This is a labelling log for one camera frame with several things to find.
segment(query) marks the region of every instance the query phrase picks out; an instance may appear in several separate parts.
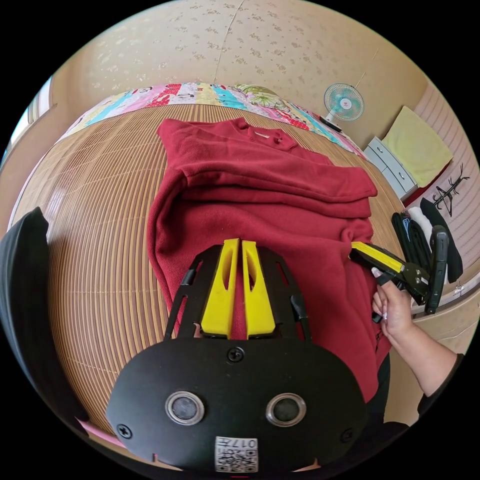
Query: wallpaper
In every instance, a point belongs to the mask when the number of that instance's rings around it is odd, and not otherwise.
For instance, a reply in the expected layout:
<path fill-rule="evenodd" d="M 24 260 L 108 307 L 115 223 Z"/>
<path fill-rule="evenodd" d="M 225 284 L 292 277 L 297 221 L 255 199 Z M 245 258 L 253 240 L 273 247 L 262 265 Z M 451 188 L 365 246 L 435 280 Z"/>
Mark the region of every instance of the wallpaper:
<path fill-rule="evenodd" d="M 65 67 L 75 113 L 163 83 L 256 83 L 325 115 L 336 82 L 357 86 L 363 115 L 340 125 L 361 148 L 427 86 L 400 50 L 362 24 L 303 0 L 177 0 L 117 24 Z"/>
<path fill-rule="evenodd" d="M 463 164 L 462 177 L 468 180 L 458 186 L 458 195 L 453 196 L 452 216 L 444 206 L 440 213 L 445 218 L 451 231 L 455 245 L 461 255 L 463 269 L 470 267 L 480 258 L 480 169 L 472 145 L 467 134 L 450 107 L 445 97 L 432 84 L 428 87 L 418 103 L 415 113 L 422 118 L 445 142 L 453 154 L 451 164 L 440 178 L 422 195 L 433 201 L 433 195 L 439 197 L 437 186 L 447 191 L 449 179 L 455 181 L 460 176 L 460 165 Z M 422 198 L 415 200 L 410 206 L 419 207 Z"/>

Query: qr code sticker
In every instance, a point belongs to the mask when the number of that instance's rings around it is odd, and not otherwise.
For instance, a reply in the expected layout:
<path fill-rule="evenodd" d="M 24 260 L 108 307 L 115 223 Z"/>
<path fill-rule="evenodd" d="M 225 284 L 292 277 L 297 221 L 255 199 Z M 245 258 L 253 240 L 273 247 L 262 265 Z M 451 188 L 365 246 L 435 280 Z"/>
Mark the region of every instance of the qr code sticker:
<path fill-rule="evenodd" d="M 215 438 L 217 472 L 254 473 L 259 471 L 259 449 L 256 438 Z"/>

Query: yellow towel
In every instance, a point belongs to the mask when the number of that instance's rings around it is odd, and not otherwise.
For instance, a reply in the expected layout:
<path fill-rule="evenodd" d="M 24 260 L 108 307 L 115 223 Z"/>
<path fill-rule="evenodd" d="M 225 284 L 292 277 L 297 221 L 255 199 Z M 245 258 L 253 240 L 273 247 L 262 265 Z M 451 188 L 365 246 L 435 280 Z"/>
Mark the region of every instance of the yellow towel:
<path fill-rule="evenodd" d="M 381 142 L 419 187 L 430 184 L 453 157 L 434 130 L 406 106 Z"/>

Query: drawer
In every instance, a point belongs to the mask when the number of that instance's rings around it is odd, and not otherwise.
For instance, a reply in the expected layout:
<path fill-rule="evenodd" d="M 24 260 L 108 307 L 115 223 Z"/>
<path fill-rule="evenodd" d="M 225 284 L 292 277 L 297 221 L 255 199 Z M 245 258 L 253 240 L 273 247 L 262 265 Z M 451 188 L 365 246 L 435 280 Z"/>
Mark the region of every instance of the drawer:
<path fill-rule="evenodd" d="M 405 192 L 410 191 L 415 182 L 412 180 L 408 172 L 404 169 L 402 164 L 390 153 L 386 146 L 377 138 L 368 144 L 368 146 L 381 158 L 382 162 L 391 170 L 395 175 L 398 182 L 403 187 Z"/>
<path fill-rule="evenodd" d="M 363 153 L 368 158 L 368 161 L 374 164 L 381 172 L 383 172 L 387 168 L 383 160 L 369 146 L 365 149 Z"/>
<path fill-rule="evenodd" d="M 391 172 L 389 168 L 386 168 L 382 175 L 386 178 L 386 181 L 393 188 L 393 191 L 396 193 L 396 196 L 401 200 L 406 196 L 407 192 L 404 190 L 397 177 Z"/>

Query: window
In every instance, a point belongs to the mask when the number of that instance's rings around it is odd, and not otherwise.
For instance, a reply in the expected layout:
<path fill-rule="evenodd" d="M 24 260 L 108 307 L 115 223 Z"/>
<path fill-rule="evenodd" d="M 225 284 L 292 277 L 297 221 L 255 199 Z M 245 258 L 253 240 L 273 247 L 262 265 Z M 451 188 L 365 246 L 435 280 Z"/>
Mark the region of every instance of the window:
<path fill-rule="evenodd" d="M 23 115 L 15 127 L 15 130 L 11 134 L 10 141 L 5 149 L 5 153 L 0 160 L 0 166 L 5 161 L 5 158 L 12 149 L 12 146 L 14 146 L 15 142 L 25 133 L 29 125 L 32 125 L 52 107 L 52 96 L 50 92 L 51 81 L 52 77 L 45 82 L 40 91 L 35 95 L 35 98 L 31 101 L 28 108 L 23 112 Z"/>
<path fill-rule="evenodd" d="M 22 135 L 25 129 L 29 126 L 29 109 L 27 108 L 23 115 L 20 117 L 20 120 L 16 124 L 15 130 L 10 137 L 10 145 L 13 145 L 18 138 Z"/>
<path fill-rule="evenodd" d="M 28 106 L 28 123 L 32 124 L 38 120 L 44 113 L 48 112 L 51 105 L 50 101 L 50 77 L 40 91 L 35 95 L 35 98 Z"/>

